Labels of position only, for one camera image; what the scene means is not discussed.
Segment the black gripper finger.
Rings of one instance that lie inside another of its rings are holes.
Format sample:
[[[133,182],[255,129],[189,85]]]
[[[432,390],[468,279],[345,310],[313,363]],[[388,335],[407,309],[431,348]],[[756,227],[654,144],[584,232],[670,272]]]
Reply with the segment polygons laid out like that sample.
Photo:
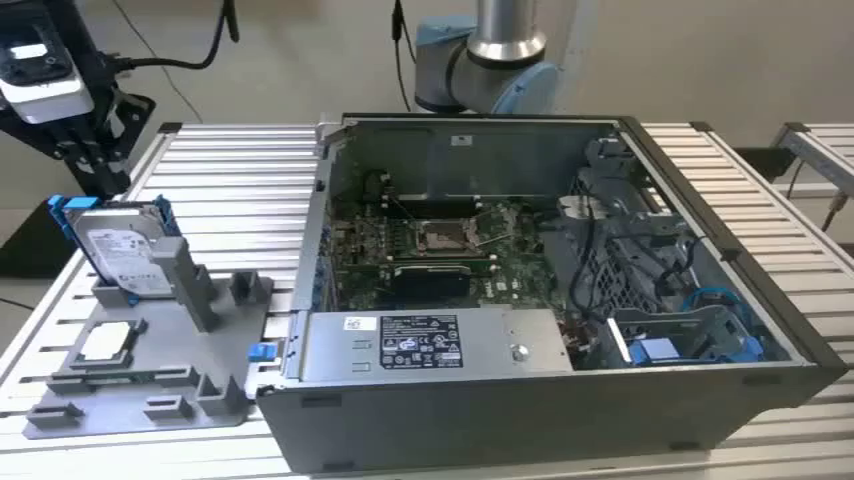
[[[64,120],[29,124],[13,112],[2,112],[1,131],[45,156],[64,162],[72,172],[90,172],[80,136]]]
[[[134,148],[156,102],[126,92],[96,94],[96,170],[117,172]]]

